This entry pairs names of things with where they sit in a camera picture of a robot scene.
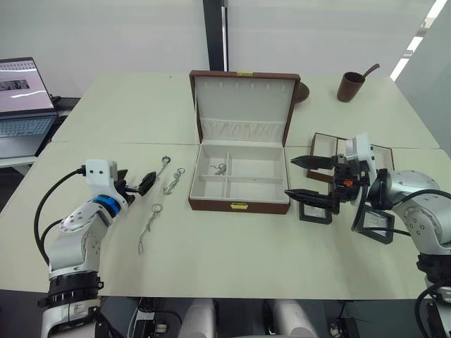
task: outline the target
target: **keychain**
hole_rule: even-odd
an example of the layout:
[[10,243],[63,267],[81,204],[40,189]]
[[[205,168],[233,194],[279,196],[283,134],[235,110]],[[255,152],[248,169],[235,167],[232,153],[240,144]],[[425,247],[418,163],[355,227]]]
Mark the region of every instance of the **keychain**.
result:
[[160,180],[160,175],[163,172],[163,170],[166,168],[166,166],[169,164],[169,162],[171,162],[171,158],[169,156],[164,156],[161,159],[161,162],[163,163],[163,167],[160,169],[160,171],[158,172],[158,174],[156,174],[156,178],[155,178],[155,182]]
[[180,180],[180,176],[185,172],[184,168],[178,168],[177,171],[174,173],[174,181],[170,183],[167,187],[163,188],[163,194],[164,195],[170,195],[172,194],[172,190],[177,185],[178,181]]
[[142,245],[142,240],[144,239],[144,236],[146,233],[150,232],[150,226],[154,222],[155,218],[160,214],[160,212],[163,210],[163,206],[161,204],[154,204],[152,206],[152,216],[147,221],[146,227],[144,231],[140,235],[140,241],[138,242],[138,254],[141,255],[144,251],[144,247]]
[[217,173],[214,173],[215,175],[225,175],[226,174],[227,166],[225,163],[221,163],[218,166],[210,165],[210,167],[219,170]]

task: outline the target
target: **laptop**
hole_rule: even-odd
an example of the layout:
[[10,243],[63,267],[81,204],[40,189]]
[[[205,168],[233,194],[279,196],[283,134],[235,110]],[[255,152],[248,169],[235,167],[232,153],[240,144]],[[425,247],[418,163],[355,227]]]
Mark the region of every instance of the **laptop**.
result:
[[34,156],[57,117],[33,58],[0,60],[0,158]]

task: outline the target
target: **white wall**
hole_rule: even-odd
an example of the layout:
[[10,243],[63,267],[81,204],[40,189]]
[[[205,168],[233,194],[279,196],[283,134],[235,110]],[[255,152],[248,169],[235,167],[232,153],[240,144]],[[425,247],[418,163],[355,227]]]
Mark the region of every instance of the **white wall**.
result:
[[228,0],[231,70],[389,75],[433,0]]
[[451,1],[396,80],[440,147],[451,157]]
[[32,56],[61,96],[101,72],[209,69],[202,0],[5,0],[0,31],[0,58]]

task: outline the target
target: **brown jewelry box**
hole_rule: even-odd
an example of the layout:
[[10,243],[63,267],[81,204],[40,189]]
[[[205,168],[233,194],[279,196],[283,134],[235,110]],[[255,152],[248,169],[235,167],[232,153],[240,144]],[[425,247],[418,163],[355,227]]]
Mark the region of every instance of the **brown jewelry box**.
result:
[[[310,155],[331,157],[346,154],[346,139],[316,132],[311,141]],[[371,145],[376,160],[376,169],[387,168],[394,171],[393,152],[391,148]],[[307,170],[307,177],[314,180],[332,183],[333,169]]]
[[287,213],[283,147],[299,75],[193,70],[190,82],[201,142],[191,208]]

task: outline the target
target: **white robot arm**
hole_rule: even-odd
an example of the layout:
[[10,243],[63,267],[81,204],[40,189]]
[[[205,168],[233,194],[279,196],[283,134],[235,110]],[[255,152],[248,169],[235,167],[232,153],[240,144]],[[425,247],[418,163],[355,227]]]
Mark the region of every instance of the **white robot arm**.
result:
[[138,187],[129,187],[118,180],[113,161],[87,160],[84,172],[93,198],[58,224],[59,236],[49,250],[49,292],[39,302],[47,307],[41,338],[72,337],[74,328],[76,337],[117,336],[101,316],[97,298],[103,287],[97,276],[101,241],[117,215],[135,200],[127,192],[146,194],[156,173],[147,174]]
[[328,196],[305,189],[285,193],[296,201],[331,213],[338,213],[342,202],[359,201],[353,231],[364,217],[365,201],[376,210],[392,209],[398,214],[419,251],[417,267],[426,274],[428,289],[419,296],[415,306],[421,333],[428,336],[419,317],[419,305],[424,296],[430,294],[435,300],[428,305],[431,332],[434,337],[450,338],[451,194],[438,190],[432,178],[414,170],[376,170],[366,134],[347,140],[346,152],[332,158],[300,156],[292,159],[292,163],[303,168],[334,168],[333,188]]

